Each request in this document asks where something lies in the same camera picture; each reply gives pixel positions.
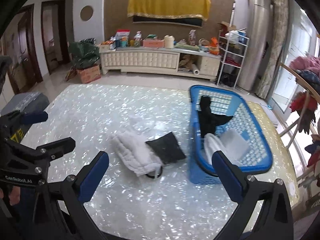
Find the person left hand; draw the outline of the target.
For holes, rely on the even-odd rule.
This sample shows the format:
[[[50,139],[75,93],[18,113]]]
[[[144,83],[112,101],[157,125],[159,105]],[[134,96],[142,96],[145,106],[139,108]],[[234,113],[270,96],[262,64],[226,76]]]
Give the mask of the person left hand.
[[[8,193],[10,205],[17,205],[21,198],[21,188],[13,186],[12,190]]]

